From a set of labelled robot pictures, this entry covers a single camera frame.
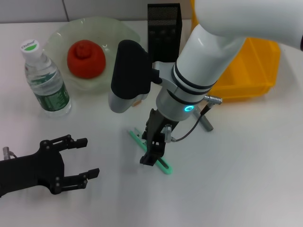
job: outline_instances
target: cable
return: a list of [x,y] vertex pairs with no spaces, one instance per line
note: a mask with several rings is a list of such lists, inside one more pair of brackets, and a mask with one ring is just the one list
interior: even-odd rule
[[196,121],[195,125],[191,128],[191,130],[189,130],[189,132],[186,133],[185,136],[181,137],[180,139],[172,140],[172,142],[179,142],[179,141],[185,139],[195,129],[195,127],[198,125],[198,123],[201,120],[201,118],[203,117],[203,115],[205,115],[212,108],[212,106],[213,106],[213,104],[207,104],[203,108],[203,110],[200,112],[200,116],[199,116],[198,120]]
[[9,155],[10,156],[13,156],[14,158],[17,158],[17,156],[14,154],[14,152],[12,152],[12,151],[9,151]]

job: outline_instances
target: black mesh pen holder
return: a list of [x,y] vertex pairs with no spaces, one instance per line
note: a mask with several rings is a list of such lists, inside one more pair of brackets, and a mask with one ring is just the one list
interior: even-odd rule
[[149,60],[175,62],[182,31],[180,4],[148,4],[147,9]]

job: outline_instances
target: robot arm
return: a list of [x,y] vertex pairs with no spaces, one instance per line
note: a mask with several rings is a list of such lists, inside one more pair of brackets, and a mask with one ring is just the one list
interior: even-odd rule
[[200,25],[219,36],[256,37],[301,48],[301,0],[196,0]]
[[[237,55],[246,37],[274,40],[302,49],[302,8],[302,0],[196,0],[200,24],[177,61],[154,62],[153,69],[142,48],[133,41],[122,41],[109,95],[110,108],[122,113],[133,102],[146,98],[151,82],[162,86],[156,99],[158,109],[151,111],[146,123],[143,139],[147,152],[140,163],[152,166],[163,156],[163,128],[169,126],[174,130],[179,121],[191,115],[193,107],[204,99]],[[139,89],[138,81],[144,90]],[[123,89],[125,84],[132,92]]]

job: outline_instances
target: clear bowl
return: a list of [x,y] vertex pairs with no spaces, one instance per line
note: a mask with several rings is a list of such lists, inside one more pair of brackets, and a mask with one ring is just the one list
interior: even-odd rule
[[[104,51],[106,67],[93,79],[74,76],[67,67],[67,53],[77,41],[87,39],[97,43]],[[107,17],[88,17],[67,23],[54,32],[44,46],[44,53],[58,66],[63,79],[77,89],[107,91],[113,76],[118,44],[124,39],[140,42],[139,35],[121,21]]]

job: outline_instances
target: white wall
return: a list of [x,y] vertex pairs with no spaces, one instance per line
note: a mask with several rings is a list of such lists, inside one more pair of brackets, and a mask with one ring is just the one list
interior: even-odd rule
[[62,0],[0,0],[0,23],[67,21]]
[[[147,19],[148,3],[179,3],[182,18],[191,17],[189,0],[64,0],[70,20],[104,16]],[[62,0],[0,0],[0,23],[67,21]]]
[[183,19],[191,18],[189,0],[64,0],[70,20],[105,16],[119,20],[146,20],[148,3],[180,3]]

